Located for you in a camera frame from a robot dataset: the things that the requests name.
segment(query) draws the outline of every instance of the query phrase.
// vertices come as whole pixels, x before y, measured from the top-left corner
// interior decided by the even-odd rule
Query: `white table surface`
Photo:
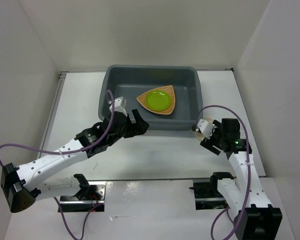
[[[294,240],[291,226],[273,178],[261,178],[263,189],[283,219],[276,240]],[[192,180],[114,181],[107,183],[104,212],[90,214],[83,240],[211,240],[212,221],[221,211],[196,210]],[[50,198],[14,213],[5,240],[70,240]],[[74,235],[81,236],[85,212],[65,213]],[[223,239],[233,225],[227,215],[215,225]]]
[[[265,176],[233,72],[198,71],[198,75],[204,106],[223,105],[243,119],[256,170],[259,176]],[[104,76],[105,72],[66,74],[43,149],[55,150],[83,129],[100,121],[98,105]],[[203,115],[219,121],[234,117],[219,108],[209,108]],[[107,151],[75,164],[52,178],[81,173],[88,180],[196,179],[209,178],[213,172],[235,174],[224,153],[217,156],[201,147],[191,131],[148,131],[142,136],[121,139]]]

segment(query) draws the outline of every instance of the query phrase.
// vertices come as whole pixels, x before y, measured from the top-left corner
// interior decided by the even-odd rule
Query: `plastic tub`
[[[173,85],[175,93],[175,107],[172,114],[152,113],[137,101],[137,97],[144,92],[167,85]],[[141,117],[150,124],[149,130],[189,131],[203,107],[198,73],[192,67],[110,66],[106,71],[100,94],[98,115],[101,120],[110,114],[109,104],[105,98],[107,89],[113,92],[115,98],[126,98],[125,109],[131,119],[133,119],[131,110],[138,109]]]

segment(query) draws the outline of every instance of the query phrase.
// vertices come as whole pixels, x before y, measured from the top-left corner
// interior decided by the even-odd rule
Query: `wooden tray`
[[[161,90],[161,91],[164,91],[164,92],[166,92],[166,93],[168,93],[170,95],[170,97],[171,97],[171,105],[166,110],[155,111],[155,110],[150,109],[146,105],[146,96],[148,95],[148,93],[150,93],[150,92],[152,92],[154,90]],[[150,89],[149,91],[146,91],[145,93],[143,93],[140,96],[138,96],[136,99],[142,105],[142,107],[144,107],[148,111],[150,111],[152,113],[155,113],[155,114],[161,114],[161,115],[170,115],[174,111],[175,105],[176,105],[176,95],[175,95],[174,87],[172,85],[161,86],[161,87]]]

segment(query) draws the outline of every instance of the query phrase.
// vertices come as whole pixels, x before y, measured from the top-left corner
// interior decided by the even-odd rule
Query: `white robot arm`
[[[101,136],[110,124],[111,115],[106,116],[103,122],[77,134],[74,139],[58,148],[55,155],[45,155],[20,166],[12,163],[3,166],[1,188],[10,211],[23,211],[41,199],[57,196],[76,196],[82,199],[89,193],[95,193],[95,186],[90,186],[82,174],[59,180],[46,179],[73,164],[106,151],[121,138],[145,134],[149,124],[142,119],[137,109],[132,110],[135,119],[135,123],[132,123],[125,110],[125,102],[123,97],[115,99],[113,121],[104,138],[101,139]]]
[[[247,147],[246,139],[240,138],[239,121],[223,118],[220,123],[216,120],[201,119],[192,130],[201,140],[201,146],[217,155],[221,151],[224,152],[234,169],[236,180],[229,172],[214,172],[210,177],[210,183],[212,191],[222,195],[226,200],[234,218],[233,224],[236,225],[238,222],[235,231],[237,238],[274,240],[282,220],[282,213],[280,208],[273,207],[261,185],[251,147]]]

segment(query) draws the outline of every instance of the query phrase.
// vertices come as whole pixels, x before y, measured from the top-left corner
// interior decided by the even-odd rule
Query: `green plate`
[[[170,107],[171,96],[169,93],[161,90],[149,92],[145,97],[145,104],[148,108],[154,111],[163,111]]]

